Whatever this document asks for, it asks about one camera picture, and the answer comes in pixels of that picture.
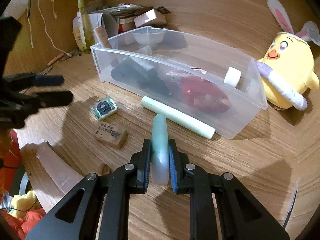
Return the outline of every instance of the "clear plastic piece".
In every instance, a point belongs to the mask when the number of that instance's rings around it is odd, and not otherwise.
[[[151,137],[151,181],[154,185],[169,183],[169,138],[164,114],[153,118]]]
[[[83,176],[66,164],[45,142],[39,145],[36,155],[50,178],[64,194],[83,179]]]
[[[177,109],[232,139],[267,108],[255,60],[222,43],[149,26],[91,46],[99,78]],[[241,72],[234,88],[228,69]]]

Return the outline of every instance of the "black object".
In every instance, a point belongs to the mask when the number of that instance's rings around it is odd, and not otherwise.
[[[100,115],[106,115],[108,114],[112,109],[111,106],[107,101],[100,102],[97,105],[97,110],[100,113]]]
[[[114,173],[98,177],[90,173],[82,179],[30,231],[26,240],[91,240],[97,225],[104,195],[99,239],[128,239],[130,194],[144,194],[148,188],[150,140],[142,151],[132,155],[130,164]],[[224,240],[289,240],[281,225],[263,205],[231,174],[207,173],[189,163],[185,153],[169,141],[177,194],[190,195],[190,239],[217,240],[218,231],[212,193],[215,194]]]
[[[125,57],[122,62],[111,70],[111,76],[114,80],[126,85],[137,87],[154,96],[170,97],[170,91],[164,81],[158,77],[157,66],[146,70],[143,66],[135,62],[130,57]]]
[[[37,223],[26,240],[95,239],[105,194],[99,239],[128,239],[130,194],[147,192],[150,154],[151,141],[145,139],[130,164],[100,177],[88,174]]]
[[[0,0],[0,15],[11,0]],[[25,119],[40,108],[67,106],[73,100],[70,91],[43,92],[33,95],[20,94],[32,86],[60,86],[62,76],[43,76],[24,73],[2,77],[5,63],[12,50],[21,24],[13,17],[0,18],[0,129],[22,128]]]
[[[161,14],[168,14],[168,13],[171,13],[167,8],[163,7],[163,6],[160,6],[158,8],[156,8],[156,10],[161,13]]]

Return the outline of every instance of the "white cable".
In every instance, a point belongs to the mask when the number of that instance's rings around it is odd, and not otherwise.
[[[40,15],[41,15],[41,17],[42,17],[42,20],[43,20],[43,22],[44,22],[45,34],[47,34],[48,38],[50,39],[52,46],[53,46],[55,49],[57,49],[57,50],[65,53],[65,54],[67,54],[69,57],[71,57],[71,54],[70,54],[70,53],[67,53],[67,52],[65,52],[65,51],[62,50],[62,49],[58,49],[58,48],[53,44],[52,38],[50,37],[50,35],[49,35],[48,32],[47,32],[47,25],[46,25],[46,23],[45,23],[45,20],[44,20],[42,11],[41,11],[41,9],[40,9],[40,5],[39,5],[39,1],[40,1],[40,0],[37,0],[37,1],[38,1],[38,9],[39,9]]]
[[[28,18],[28,23],[29,23],[29,27],[30,27],[30,41],[31,41],[31,47],[34,49],[35,46],[33,45],[33,40],[32,40],[32,30],[31,30],[31,23],[30,23],[30,20],[29,20],[29,5],[27,7],[27,18]]]
[[[54,16],[55,19],[57,19],[57,17],[58,17],[57,13],[54,11],[54,0],[51,0],[51,1],[52,1],[52,11],[53,11],[52,15]]]

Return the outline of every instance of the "orange beak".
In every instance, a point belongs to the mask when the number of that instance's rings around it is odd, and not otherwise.
[[[272,51],[270,51],[267,54],[267,58],[271,59],[271,60],[276,60],[276,59],[280,58],[280,54],[277,53],[277,51],[275,49],[273,49]]]

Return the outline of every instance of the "green bottle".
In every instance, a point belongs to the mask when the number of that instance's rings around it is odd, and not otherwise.
[[[84,0],[78,0],[78,9],[81,15],[81,21],[82,21],[83,32],[84,32],[84,40],[85,40],[85,43],[84,43],[83,39],[81,39],[82,46],[84,49],[84,53],[89,54],[91,52],[90,46],[94,45],[94,38],[92,35],[92,27],[91,27],[89,15],[84,5]]]

